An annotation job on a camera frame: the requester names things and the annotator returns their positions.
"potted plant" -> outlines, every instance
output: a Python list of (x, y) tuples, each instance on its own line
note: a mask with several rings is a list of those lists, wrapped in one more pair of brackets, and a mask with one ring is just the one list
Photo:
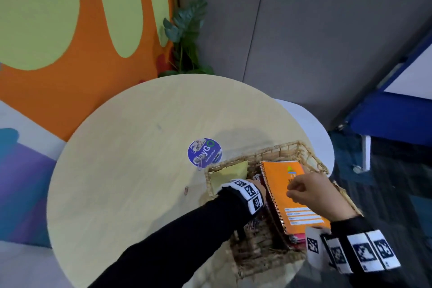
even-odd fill
[(187, 8), (177, 9), (172, 22), (164, 19), (165, 34), (173, 42), (172, 70), (164, 71), (159, 77), (176, 74), (214, 74), (211, 66), (202, 66), (198, 59), (195, 41), (204, 23), (207, 1), (195, 0)]

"black sleeve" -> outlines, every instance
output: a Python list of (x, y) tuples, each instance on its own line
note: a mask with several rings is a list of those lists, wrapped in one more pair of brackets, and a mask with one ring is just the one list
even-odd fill
[(130, 246), (90, 287), (182, 287), (252, 217), (242, 200), (224, 189), (219, 197)]
[[(374, 230), (375, 229), (363, 216), (331, 223), (332, 236), (339, 239), (352, 234)], [(344, 247), (344, 251), (345, 250), (354, 253), (351, 248)], [(354, 274), (349, 275), (349, 282), (354, 288), (365, 288), (370, 285), (380, 288), (408, 287), (407, 283), (402, 279), (400, 268), (379, 272), (363, 272), (361, 269), (357, 269), (357, 271), (353, 269), (353, 271)]]

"orange notebook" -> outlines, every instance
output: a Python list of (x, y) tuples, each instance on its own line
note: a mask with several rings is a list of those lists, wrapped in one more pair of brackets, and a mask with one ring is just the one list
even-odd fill
[(267, 191), (282, 223), (285, 234), (304, 233), (309, 226), (330, 228), (330, 222), (312, 212), (307, 206), (294, 203), (286, 196), (288, 183), (299, 174), (304, 174), (297, 161), (261, 162), (261, 171)]

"whiteboard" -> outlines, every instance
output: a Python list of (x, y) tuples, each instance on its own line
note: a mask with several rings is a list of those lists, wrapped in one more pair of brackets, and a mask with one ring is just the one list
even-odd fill
[(384, 91), (432, 99), (432, 45)]

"gray partition panel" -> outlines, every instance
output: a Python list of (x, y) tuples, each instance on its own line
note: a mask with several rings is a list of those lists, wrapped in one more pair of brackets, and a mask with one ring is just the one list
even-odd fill
[(262, 0), (244, 82), (331, 127), (431, 15), (431, 0)]
[[(185, 6), (190, 0), (180, 0)], [(201, 61), (216, 74), (241, 81), (260, 0), (207, 0), (208, 14), (198, 39)]]

